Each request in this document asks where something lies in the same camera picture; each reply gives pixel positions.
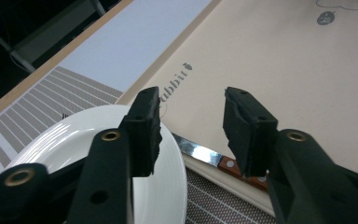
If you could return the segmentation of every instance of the drawing on mat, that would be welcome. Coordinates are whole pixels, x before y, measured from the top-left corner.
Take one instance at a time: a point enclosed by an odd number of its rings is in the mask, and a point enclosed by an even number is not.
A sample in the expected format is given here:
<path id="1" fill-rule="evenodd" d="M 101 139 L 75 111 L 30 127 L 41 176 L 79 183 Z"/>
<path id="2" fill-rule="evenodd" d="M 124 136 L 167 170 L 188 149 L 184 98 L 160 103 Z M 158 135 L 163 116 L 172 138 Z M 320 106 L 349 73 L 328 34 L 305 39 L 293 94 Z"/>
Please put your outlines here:
<path id="1" fill-rule="evenodd" d="M 327 24 L 333 22 L 335 17 L 336 16 L 334 15 L 334 12 L 325 11 L 318 17 L 317 22 L 319 25 L 327 25 Z"/>
<path id="2" fill-rule="evenodd" d="M 358 11 L 358 0 L 316 0 L 318 7 L 342 8 L 345 10 Z"/>
<path id="3" fill-rule="evenodd" d="M 185 82 L 185 79 L 191 75 L 193 67 L 189 63 L 183 63 L 182 66 L 185 69 L 181 69 L 180 74 L 174 74 L 169 84 L 163 88 L 162 94 L 159 96 L 159 114 L 160 118 L 163 118 L 167 113 L 168 104 L 167 101 L 173 95 L 173 93 L 179 89 L 180 85 Z"/>

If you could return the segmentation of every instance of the white plate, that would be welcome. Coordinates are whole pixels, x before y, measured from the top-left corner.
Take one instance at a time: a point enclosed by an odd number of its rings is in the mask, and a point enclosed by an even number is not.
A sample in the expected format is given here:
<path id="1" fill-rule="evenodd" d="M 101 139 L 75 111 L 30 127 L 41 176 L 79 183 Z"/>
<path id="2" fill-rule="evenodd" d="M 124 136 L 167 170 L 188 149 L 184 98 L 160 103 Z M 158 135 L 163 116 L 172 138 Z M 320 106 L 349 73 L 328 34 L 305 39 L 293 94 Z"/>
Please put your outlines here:
<path id="1" fill-rule="evenodd" d="M 8 167 L 39 162 L 50 173 L 87 156 L 92 138 L 102 130 L 118 127 L 129 111 L 126 105 L 104 105 L 63 119 L 39 135 Z M 133 178 L 135 223 L 185 223 L 186 170 L 171 132 L 161 124 L 162 142 L 155 173 Z"/>

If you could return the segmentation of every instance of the knife blade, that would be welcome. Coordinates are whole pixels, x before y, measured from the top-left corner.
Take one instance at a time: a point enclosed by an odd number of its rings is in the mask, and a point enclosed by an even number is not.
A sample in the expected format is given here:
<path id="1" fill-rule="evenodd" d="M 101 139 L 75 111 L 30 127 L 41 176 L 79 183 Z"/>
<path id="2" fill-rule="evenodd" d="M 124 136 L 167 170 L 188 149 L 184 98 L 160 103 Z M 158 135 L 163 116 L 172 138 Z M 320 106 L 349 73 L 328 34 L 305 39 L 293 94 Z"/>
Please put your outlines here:
<path id="1" fill-rule="evenodd" d="M 268 191 L 267 187 L 267 175 L 261 177 L 245 177 L 240 173 L 240 167 L 237 162 L 230 157 L 223 156 L 218 152 L 215 152 L 207 147 L 203 147 L 195 142 L 192 142 L 184 137 L 181 137 L 175 133 L 172 133 L 176 143 L 178 144 L 182 153 L 198 160 L 206 162 L 213 167 L 216 167 L 220 171 L 225 172 L 257 189 L 261 189 L 265 192 Z"/>

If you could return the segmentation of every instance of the table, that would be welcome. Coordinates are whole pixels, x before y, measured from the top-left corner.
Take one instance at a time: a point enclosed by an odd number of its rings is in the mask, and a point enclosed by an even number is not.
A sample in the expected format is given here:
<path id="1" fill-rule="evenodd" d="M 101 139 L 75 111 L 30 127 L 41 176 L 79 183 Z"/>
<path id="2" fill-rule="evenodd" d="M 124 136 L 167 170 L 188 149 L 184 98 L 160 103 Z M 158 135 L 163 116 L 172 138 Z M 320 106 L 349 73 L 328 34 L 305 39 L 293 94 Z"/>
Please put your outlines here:
<path id="1" fill-rule="evenodd" d="M 56 66 L 130 3 L 131 1 L 120 2 L 82 35 L 39 67 L 0 100 L 0 134 L 6 139 L 4 143 L 0 142 L 1 166 L 8 164 L 10 160 L 16 156 L 16 153 L 20 152 L 32 139 L 46 130 L 47 127 L 65 118 L 65 116 L 69 116 L 89 107 L 114 104 L 116 102 L 116 99 L 122 92 L 83 77 L 76 72 Z M 71 84 L 70 86 L 72 87 L 86 85 L 92 87 L 94 90 L 101 90 L 98 92 L 105 92 L 112 97 L 103 98 L 103 96 L 91 95 L 91 97 L 106 100 L 93 101 L 93 103 L 90 104 L 90 102 L 85 100 L 85 98 L 90 97 L 90 94 L 85 94 L 83 96 L 80 95 L 80 98 L 77 99 L 77 105 L 65 106 L 71 104 L 74 99 L 68 100 L 64 95 L 76 90 L 68 89 L 68 84 Z M 57 88 L 57 91 L 49 91 L 54 88 Z M 60 88 L 61 90 L 67 89 L 68 91 L 59 92 L 58 90 Z M 64 112 L 57 114 L 58 108 Z M 22 113 L 29 114 L 30 116 L 28 116 L 28 118 L 33 118 L 34 121 L 21 121 Z M 11 151 L 2 148 L 2 145 L 10 145 L 10 148 L 12 148 Z M 202 176 L 197 175 L 194 171 L 189 169 L 186 171 L 188 178 L 186 223 L 275 222 L 272 216 L 262 212 L 230 192 L 219 188 Z"/>

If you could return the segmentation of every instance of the metal rivet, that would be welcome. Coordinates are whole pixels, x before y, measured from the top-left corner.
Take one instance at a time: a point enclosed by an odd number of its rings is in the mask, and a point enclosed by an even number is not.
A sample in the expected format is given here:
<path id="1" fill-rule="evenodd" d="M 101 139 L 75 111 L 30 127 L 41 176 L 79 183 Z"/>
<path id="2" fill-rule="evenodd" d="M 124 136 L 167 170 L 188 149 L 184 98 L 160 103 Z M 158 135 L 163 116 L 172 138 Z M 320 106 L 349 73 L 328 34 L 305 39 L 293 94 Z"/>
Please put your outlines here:
<path id="1" fill-rule="evenodd" d="M 234 161 L 228 161 L 228 162 L 226 163 L 226 165 L 227 165 L 229 168 L 231 168 L 231 167 L 234 166 Z"/>
<path id="2" fill-rule="evenodd" d="M 107 132 L 101 137 L 104 141 L 115 141 L 120 137 L 120 132 Z"/>
<path id="3" fill-rule="evenodd" d="M 260 182 L 266 182 L 267 178 L 265 176 L 260 176 L 257 178 Z"/>
<path id="4" fill-rule="evenodd" d="M 302 133 L 287 133 L 286 136 L 297 142 L 304 142 L 307 137 Z"/>
<path id="5" fill-rule="evenodd" d="M 34 177 L 34 169 L 23 168 L 9 175 L 5 179 L 5 185 L 8 187 L 15 187 L 28 182 L 33 177 Z"/>

